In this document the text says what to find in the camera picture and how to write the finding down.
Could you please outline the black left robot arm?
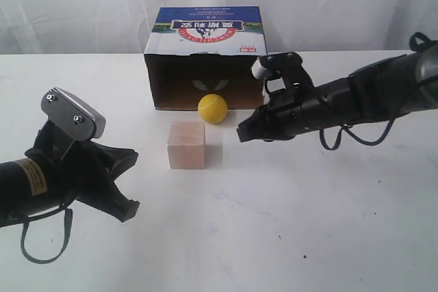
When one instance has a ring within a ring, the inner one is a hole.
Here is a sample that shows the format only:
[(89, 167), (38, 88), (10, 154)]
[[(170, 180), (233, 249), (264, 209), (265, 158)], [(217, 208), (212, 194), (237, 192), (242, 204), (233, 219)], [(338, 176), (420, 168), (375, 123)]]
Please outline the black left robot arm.
[(137, 159), (132, 149), (75, 141), (48, 121), (24, 158), (1, 164), (1, 225), (75, 200), (130, 220), (140, 203), (126, 198), (115, 181)]

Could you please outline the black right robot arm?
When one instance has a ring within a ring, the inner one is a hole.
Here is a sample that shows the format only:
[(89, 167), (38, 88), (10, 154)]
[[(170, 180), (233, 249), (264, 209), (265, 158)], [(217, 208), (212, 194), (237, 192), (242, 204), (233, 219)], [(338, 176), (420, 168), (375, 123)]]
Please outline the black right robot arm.
[(297, 135), (339, 127), (351, 135), (354, 125), (387, 122), (416, 111), (437, 108), (437, 41), (417, 33), (410, 54), (390, 57), (319, 86), (313, 84), (295, 52), (260, 56), (251, 68), (265, 84), (268, 102), (239, 123), (241, 142), (287, 141)]

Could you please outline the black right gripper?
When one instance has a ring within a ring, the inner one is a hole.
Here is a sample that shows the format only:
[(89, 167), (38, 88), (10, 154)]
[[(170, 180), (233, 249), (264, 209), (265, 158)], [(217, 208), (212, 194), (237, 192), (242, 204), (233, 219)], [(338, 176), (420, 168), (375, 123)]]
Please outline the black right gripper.
[(285, 87), (268, 92), (269, 101), (237, 126), (241, 143), (251, 140), (286, 141), (329, 127), (329, 113), (318, 100), (316, 88), (302, 66), (261, 70), (265, 82), (282, 80)]

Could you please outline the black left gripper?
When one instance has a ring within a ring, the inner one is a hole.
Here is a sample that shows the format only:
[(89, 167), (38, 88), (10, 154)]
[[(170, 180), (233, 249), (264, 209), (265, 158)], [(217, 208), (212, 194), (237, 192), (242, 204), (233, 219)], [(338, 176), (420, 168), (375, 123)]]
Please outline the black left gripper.
[(126, 198), (114, 180), (132, 168), (138, 153), (92, 141), (78, 142), (52, 122), (25, 152), (28, 209), (50, 209), (78, 200), (120, 222), (135, 217), (140, 202)]

